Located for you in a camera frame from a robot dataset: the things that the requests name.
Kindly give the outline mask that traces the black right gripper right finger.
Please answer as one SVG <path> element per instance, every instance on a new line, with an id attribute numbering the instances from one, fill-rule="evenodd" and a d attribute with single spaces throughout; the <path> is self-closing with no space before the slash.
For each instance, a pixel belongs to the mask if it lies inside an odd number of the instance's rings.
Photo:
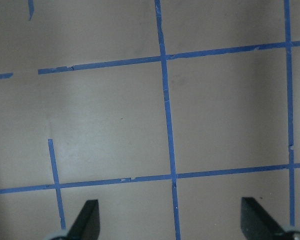
<path id="1" fill-rule="evenodd" d="M 284 230 L 253 197 L 241 198 L 241 232 L 247 240 L 298 240 L 295 230 Z"/>

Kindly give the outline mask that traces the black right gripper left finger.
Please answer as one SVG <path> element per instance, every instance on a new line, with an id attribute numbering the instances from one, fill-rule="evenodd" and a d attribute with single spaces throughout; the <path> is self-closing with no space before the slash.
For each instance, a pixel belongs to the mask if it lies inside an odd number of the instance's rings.
<path id="1" fill-rule="evenodd" d="M 87 200 L 68 231 L 66 240 L 97 240 L 101 231 L 99 201 Z"/>

